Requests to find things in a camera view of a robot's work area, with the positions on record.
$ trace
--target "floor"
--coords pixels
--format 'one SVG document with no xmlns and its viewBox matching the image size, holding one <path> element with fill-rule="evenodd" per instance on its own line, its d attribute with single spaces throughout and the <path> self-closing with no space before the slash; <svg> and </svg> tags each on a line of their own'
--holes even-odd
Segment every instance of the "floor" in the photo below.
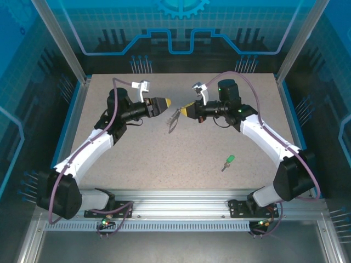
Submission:
<svg viewBox="0 0 351 263">
<path fill-rule="evenodd" d="M 170 98 L 172 106 L 156 118 L 145 118 L 141 127 L 128 127 L 122 139 L 104 153 L 83 178 L 81 188 L 107 189 L 229 189 L 260 188 L 271 184 L 276 167 L 249 138 L 234 128 L 221 129 L 209 118 L 202 124 L 181 116 L 173 133 L 166 124 L 175 110 L 198 99 L 191 89 L 196 82 L 207 83 L 217 74 L 93 75 L 78 125 L 73 148 L 88 137 L 107 108 L 112 78 L 151 82 L 145 96 Z M 292 136 L 280 100 L 274 75 L 246 74 L 256 87 L 263 119 L 285 139 Z M 248 85 L 234 76 L 242 103 L 256 108 Z M 129 88 L 136 101 L 136 90 Z M 217 88 L 209 87 L 210 100 L 218 100 Z M 223 119 L 218 123 L 224 125 Z M 235 160 L 221 172 L 225 160 Z"/>
<path fill-rule="evenodd" d="M 37 263 L 300 263 L 326 262 L 313 224 L 284 222 L 273 236 L 246 232 L 47 232 Z"/>
</svg>

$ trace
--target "small tool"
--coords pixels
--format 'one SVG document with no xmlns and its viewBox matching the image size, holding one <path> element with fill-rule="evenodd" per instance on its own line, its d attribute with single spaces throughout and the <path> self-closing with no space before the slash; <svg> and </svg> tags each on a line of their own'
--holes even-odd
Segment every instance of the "small tool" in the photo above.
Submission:
<svg viewBox="0 0 351 263">
<path fill-rule="evenodd" d="M 222 171 L 224 171 L 226 168 L 230 167 L 230 163 L 235 159 L 234 155 L 231 155 L 227 158 L 227 160 L 224 163 L 224 167 L 222 169 Z"/>
</svg>

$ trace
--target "black mounting bracket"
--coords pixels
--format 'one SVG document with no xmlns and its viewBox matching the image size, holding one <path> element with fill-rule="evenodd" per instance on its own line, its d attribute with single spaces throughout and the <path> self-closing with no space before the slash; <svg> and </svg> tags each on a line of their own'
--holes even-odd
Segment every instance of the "black mounting bracket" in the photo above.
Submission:
<svg viewBox="0 0 351 263">
<path fill-rule="evenodd" d="M 278 208 L 276 204 L 270 204 L 266 207 L 257 209 L 255 214 L 252 214 L 246 201 L 229 200 L 228 201 L 230 218 L 270 218 L 272 213 L 268 210 L 268 207 L 273 209 L 273 217 L 278 218 Z"/>
<path fill-rule="evenodd" d="M 109 210 L 115 210 L 115 209 L 127 204 L 128 202 L 130 202 L 130 201 L 115 201 L 114 202 L 114 207 L 113 208 L 109 208 Z M 114 213 L 112 215 L 112 218 L 124 218 L 128 208 L 129 208 L 129 206 L 123 208 L 118 213 Z M 129 213 L 128 213 L 126 218 L 131 218 L 132 214 L 133 214 L 133 205 L 132 205 L 131 209 L 129 210 Z M 85 218 L 104 218 L 106 216 L 107 216 L 106 214 L 98 214 L 98 213 L 94 213 L 94 212 L 91 212 L 91 211 L 84 211 L 84 217 Z"/>
</svg>

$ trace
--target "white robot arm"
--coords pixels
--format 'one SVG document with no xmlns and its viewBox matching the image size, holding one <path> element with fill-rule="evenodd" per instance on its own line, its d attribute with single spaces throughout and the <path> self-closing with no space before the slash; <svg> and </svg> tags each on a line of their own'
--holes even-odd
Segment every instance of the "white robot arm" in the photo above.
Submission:
<svg viewBox="0 0 351 263">
<path fill-rule="evenodd" d="M 197 84 L 197 87 L 207 91 L 203 86 L 201 83 Z M 180 111 L 189 118 L 197 119 L 199 123 L 204 122 L 207 117 L 225 117 L 230 126 L 253 140 L 274 162 L 278 168 L 274 182 L 250 194 L 247 201 L 249 206 L 255 210 L 281 200 L 290 201 L 313 188 L 311 177 L 293 152 L 312 165 L 314 155 L 306 150 L 302 151 L 282 138 L 266 123 L 263 121 L 261 123 L 257 111 L 241 103 L 239 90 L 233 79 L 218 82 L 218 92 L 219 101 L 209 101 L 208 95 L 206 97 L 203 95 L 201 100 L 186 105 Z"/>
<path fill-rule="evenodd" d="M 53 212 L 65 219 L 72 218 L 80 210 L 113 210 L 113 194 L 96 189 L 82 195 L 79 184 L 93 163 L 122 137 L 127 130 L 127 122 L 138 121 L 143 117 L 156 117 L 171 105 L 170 99 L 143 98 L 142 92 L 148 91 L 148 82 L 134 83 L 133 86 L 139 88 L 139 102 L 132 103 L 127 91 L 117 88 L 118 110 L 112 119 L 117 102 L 112 90 L 107 99 L 107 114 L 101 116 L 86 141 L 68 158 L 55 165 L 53 170 L 39 173 L 36 202 L 39 207 L 49 210 L 53 196 Z"/>
</svg>

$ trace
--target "beige work surface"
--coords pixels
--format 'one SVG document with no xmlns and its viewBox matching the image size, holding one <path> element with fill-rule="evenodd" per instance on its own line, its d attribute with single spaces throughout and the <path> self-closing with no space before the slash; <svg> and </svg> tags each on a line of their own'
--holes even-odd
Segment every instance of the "beige work surface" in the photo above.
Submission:
<svg viewBox="0 0 351 263">
<path fill-rule="evenodd" d="M 145 97 L 172 100 L 171 107 L 155 118 L 144 118 L 141 127 L 128 126 L 120 141 L 105 152 L 83 178 L 81 188 L 106 189 L 236 189 L 259 188 L 272 183 L 276 167 L 249 138 L 234 128 L 222 129 L 208 118 L 202 124 L 181 115 L 169 134 L 166 124 L 175 110 L 199 99 L 194 83 L 207 83 L 217 74 L 93 75 L 72 150 L 79 147 L 94 129 L 113 88 L 112 78 L 127 82 L 147 79 Z M 257 90 L 263 119 L 292 142 L 273 74 L 245 74 Z M 249 86 L 238 76 L 242 103 L 256 108 Z M 218 100 L 217 81 L 208 87 L 210 100 Z M 136 101 L 136 89 L 127 88 Z M 218 124 L 225 125 L 223 118 Z M 234 155 L 230 167 L 221 172 L 225 160 Z"/>
</svg>

